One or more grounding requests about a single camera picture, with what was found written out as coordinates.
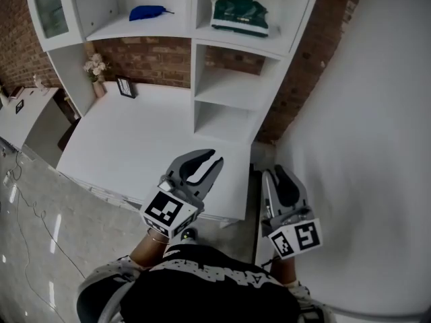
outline black picture frame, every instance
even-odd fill
[[[15,114],[21,111],[21,109],[24,107],[24,100],[21,100],[18,104],[16,104],[15,107]]]
[[[135,88],[132,85],[132,81],[129,77],[123,77],[122,75],[116,75],[115,80],[119,87],[120,95],[128,98],[136,98]]]

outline white cabinet door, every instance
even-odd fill
[[[44,51],[83,42],[75,0],[27,0]]]

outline small white table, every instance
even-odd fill
[[[35,153],[54,168],[62,154],[57,143],[71,125],[53,100],[58,90],[50,88],[44,95],[39,89],[26,88],[18,99],[0,109],[0,137],[30,157]],[[21,100],[24,107],[16,114]]]
[[[250,145],[195,136],[189,89],[137,84],[139,95],[131,99],[120,95],[116,83],[105,86],[107,94],[79,122],[58,171],[101,199],[130,209],[127,203],[141,203],[176,157],[215,149],[189,179],[195,182],[224,158],[201,216],[224,222],[245,218]]]

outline brick wall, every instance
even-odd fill
[[[190,87],[190,38],[128,37],[97,40],[92,43],[110,63],[108,81],[115,75],[125,75],[134,82]],[[260,74],[264,57],[209,46],[206,65],[251,74]]]
[[[317,0],[283,84],[256,137],[275,143],[295,119],[337,48],[359,0]]]
[[[0,0],[0,81],[11,93],[19,85],[33,87],[35,73],[45,85],[61,86],[40,47],[27,0]]]

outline glossy floor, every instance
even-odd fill
[[[84,276],[96,266],[130,253],[145,235],[146,227],[138,213],[101,201],[41,161],[23,161],[18,188],[30,206],[37,202],[38,215],[46,212],[46,226]],[[0,178],[14,166],[14,154],[0,159]],[[43,299],[66,323],[78,322],[74,300],[83,278],[53,242],[33,208],[18,197],[18,190],[0,185],[0,316],[6,323],[61,322]],[[205,242],[246,262],[252,258],[256,190],[249,189],[248,201],[246,221],[224,229],[215,221],[195,222]],[[24,269],[28,254],[27,282]]]

